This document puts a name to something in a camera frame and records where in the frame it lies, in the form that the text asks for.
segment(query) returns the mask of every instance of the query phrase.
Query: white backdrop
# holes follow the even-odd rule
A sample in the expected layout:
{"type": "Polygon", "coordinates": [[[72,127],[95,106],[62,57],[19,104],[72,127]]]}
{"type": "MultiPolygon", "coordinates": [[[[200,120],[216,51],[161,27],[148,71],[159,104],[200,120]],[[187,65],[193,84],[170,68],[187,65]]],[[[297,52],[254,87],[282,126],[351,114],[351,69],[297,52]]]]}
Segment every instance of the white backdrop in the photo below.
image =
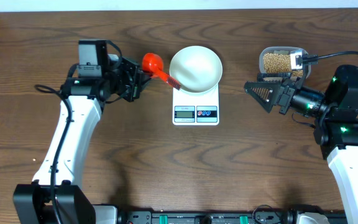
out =
{"type": "Polygon", "coordinates": [[[358,7],[358,0],[0,0],[0,12],[358,7]]]}

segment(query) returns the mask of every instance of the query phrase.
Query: wooden table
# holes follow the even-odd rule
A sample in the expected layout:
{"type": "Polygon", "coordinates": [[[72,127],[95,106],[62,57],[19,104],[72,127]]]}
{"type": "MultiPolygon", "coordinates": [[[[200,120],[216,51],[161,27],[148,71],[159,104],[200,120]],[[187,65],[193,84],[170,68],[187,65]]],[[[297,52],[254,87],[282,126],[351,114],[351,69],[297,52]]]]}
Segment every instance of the wooden table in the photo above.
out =
{"type": "MultiPolygon", "coordinates": [[[[340,194],[313,130],[290,113],[267,114],[243,90],[259,72],[269,46],[311,54],[358,50],[358,9],[0,13],[0,223],[18,222],[16,184],[29,184],[48,150],[59,99],[37,93],[58,88],[78,61],[79,39],[111,39],[126,57],[156,52],[169,61],[202,45],[223,61],[221,123],[178,127],[172,91],[155,80],[139,100],[106,107],[89,146],[83,191],[91,203],[155,210],[253,210],[291,203],[342,210],[340,194]]],[[[306,85],[324,91],[341,64],[322,60],[306,85]]]]}

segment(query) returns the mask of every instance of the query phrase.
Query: grain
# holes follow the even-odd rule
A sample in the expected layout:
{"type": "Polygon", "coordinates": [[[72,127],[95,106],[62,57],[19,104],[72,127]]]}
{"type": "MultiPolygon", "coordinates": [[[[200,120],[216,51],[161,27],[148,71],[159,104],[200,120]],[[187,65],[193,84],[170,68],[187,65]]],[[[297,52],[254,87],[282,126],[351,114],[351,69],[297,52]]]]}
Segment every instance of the grain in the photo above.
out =
{"type": "MultiPolygon", "coordinates": [[[[291,72],[291,58],[289,55],[266,53],[264,68],[266,73],[291,72]]],[[[302,74],[302,70],[292,72],[293,77],[301,77],[302,74]]]]}

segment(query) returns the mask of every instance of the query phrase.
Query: green tape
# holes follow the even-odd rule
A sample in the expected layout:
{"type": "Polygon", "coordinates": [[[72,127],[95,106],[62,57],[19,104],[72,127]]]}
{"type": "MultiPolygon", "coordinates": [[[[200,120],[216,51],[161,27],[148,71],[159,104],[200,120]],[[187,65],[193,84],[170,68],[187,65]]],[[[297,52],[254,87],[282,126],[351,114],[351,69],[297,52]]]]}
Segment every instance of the green tape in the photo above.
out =
{"type": "Polygon", "coordinates": [[[248,216],[240,216],[240,224],[248,224],[248,216]]]}
{"type": "Polygon", "coordinates": [[[168,224],[168,216],[167,215],[160,215],[160,224],[168,224]]]}

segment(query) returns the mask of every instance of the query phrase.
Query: digital kitchen scale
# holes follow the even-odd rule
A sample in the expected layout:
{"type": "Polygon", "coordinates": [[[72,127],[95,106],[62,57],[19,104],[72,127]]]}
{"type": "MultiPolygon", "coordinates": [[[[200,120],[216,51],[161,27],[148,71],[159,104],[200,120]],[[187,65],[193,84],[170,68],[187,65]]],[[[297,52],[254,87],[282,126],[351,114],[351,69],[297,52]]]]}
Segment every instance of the digital kitchen scale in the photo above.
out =
{"type": "Polygon", "coordinates": [[[189,95],[173,89],[172,123],[174,125],[219,124],[219,85],[203,95],[189,95]]]}

